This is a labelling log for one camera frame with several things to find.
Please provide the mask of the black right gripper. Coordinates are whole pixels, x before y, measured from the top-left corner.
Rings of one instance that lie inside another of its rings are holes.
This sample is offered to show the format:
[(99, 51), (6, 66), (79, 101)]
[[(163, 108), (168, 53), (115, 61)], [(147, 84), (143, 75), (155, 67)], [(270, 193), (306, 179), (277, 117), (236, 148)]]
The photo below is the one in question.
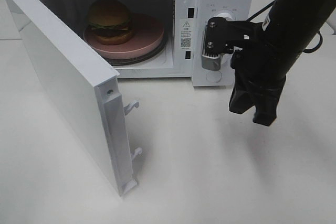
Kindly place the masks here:
[(256, 108), (253, 122), (271, 126), (277, 118), (277, 106), (286, 74), (297, 58), (295, 30), (291, 25), (271, 22), (231, 22), (230, 44), (241, 48), (231, 59), (235, 83), (229, 111), (243, 114)]

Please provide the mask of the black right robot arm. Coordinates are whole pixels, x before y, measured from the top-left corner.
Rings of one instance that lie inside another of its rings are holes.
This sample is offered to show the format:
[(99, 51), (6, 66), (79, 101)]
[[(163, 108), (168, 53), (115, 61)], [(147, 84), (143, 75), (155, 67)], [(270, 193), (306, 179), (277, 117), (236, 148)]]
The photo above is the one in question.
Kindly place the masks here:
[(256, 25), (256, 41), (233, 54), (229, 110), (242, 114), (255, 107), (253, 122), (270, 126), (286, 74), (334, 10), (335, 0), (275, 0), (264, 22)]

